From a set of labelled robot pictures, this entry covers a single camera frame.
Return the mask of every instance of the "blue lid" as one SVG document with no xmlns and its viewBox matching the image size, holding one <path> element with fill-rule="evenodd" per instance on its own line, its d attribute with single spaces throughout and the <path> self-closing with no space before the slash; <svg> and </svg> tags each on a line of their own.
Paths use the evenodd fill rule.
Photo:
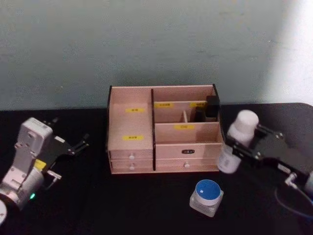
<svg viewBox="0 0 313 235">
<path fill-rule="evenodd" d="M 213 180 L 201 180 L 196 185 L 196 192 L 205 200 L 214 200 L 220 196 L 221 188 Z"/>
</svg>

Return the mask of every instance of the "green led light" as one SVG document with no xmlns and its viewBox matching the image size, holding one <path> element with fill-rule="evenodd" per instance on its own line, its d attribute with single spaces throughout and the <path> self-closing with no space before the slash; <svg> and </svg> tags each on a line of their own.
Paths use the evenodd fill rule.
<svg viewBox="0 0 313 235">
<path fill-rule="evenodd" d="M 31 200 L 31 199 L 34 199 L 35 195 L 36 195 L 36 194 L 34 194 L 34 193 L 31 194 L 29 199 L 30 199 L 30 200 Z"/>
</svg>

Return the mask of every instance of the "drawer knob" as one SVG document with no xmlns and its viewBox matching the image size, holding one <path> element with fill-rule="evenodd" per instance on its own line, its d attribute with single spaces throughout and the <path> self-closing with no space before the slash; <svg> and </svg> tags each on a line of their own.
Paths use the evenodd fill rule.
<svg viewBox="0 0 313 235">
<path fill-rule="evenodd" d="M 185 168 L 189 168 L 189 167 L 190 167 L 189 163 L 188 163 L 188 162 L 185 162 L 184 167 L 185 167 Z"/>
<path fill-rule="evenodd" d="M 129 167 L 129 170 L 135 170 L 135 165 L 132 163 L 131 166 Z"/>
<path fill-rule="evenodd" d="M 131 155 L 129 155 L 129 159 L 130 160 L 134 160 L 135 159 L 135 154 L 132 153 Z"/>
</svg>

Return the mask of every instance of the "small white jar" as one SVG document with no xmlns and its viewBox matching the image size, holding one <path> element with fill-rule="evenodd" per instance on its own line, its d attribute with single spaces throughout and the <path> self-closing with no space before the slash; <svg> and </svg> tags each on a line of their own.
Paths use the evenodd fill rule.
<svg viewBox="0 0 313 235">
<path fill-rule="evenodd" d="M 190 197 L 189 205 L 196 211 L 213 217 L 222 201 L 224 192 L 212 180 L 201 180 Z"/>
</svg>

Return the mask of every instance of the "white bottle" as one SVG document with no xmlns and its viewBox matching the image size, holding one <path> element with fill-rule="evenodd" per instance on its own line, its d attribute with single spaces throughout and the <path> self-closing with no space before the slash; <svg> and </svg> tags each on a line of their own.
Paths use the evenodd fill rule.
<svg viewBox="0 0 313 235">
<path fill-rule="evenodd" d="M 254 130 L 258 123 L 259 118 L 254 112 L 242 110 L 231 124 L 227 135 L 248 147 L 254 137 Z M 238 169 L 240 162 L 241 159 L 232 154 L 232 148 L 223 144 L 222 152 L 217 162 L 220 171 L 228 174 L 234 173 Z"/>
</svg>

